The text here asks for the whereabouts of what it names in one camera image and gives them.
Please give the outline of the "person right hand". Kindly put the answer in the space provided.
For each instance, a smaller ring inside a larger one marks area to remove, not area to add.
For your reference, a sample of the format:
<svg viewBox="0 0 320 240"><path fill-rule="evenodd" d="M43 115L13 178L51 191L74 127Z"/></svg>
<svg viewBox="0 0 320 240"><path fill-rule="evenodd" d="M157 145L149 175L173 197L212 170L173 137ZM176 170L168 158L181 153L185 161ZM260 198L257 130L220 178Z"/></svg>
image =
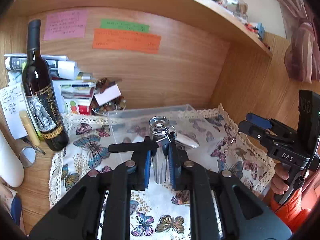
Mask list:
<svg viewBox="0 0 320 240"><path fill-rule="evenodd" d="M274 194L282 195L289 189L289 185L285 183L285 181L289 179L289 170L281 163L277 163L274 171L275 173L271 179L270 188Z"/></svg>

